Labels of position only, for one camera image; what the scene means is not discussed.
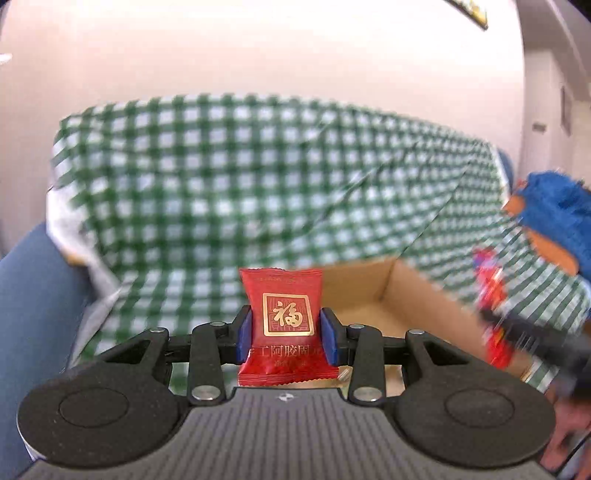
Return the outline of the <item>person's right hand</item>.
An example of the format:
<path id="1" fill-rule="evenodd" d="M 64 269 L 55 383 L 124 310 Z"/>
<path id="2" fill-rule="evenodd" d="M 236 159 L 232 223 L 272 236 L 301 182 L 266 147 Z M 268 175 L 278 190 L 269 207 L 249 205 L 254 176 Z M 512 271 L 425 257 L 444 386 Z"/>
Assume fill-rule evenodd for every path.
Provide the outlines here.
<path id="1" fill-rule="evenodd" d="M 554 406 L 556 427 L 541 464 L 547 470 L 556 471 L 570 452 L 567 438 L 571 434 L 590 432 L 590 402 L 560 395 L 555 382 L 546 391 L 546 397 Z"/>

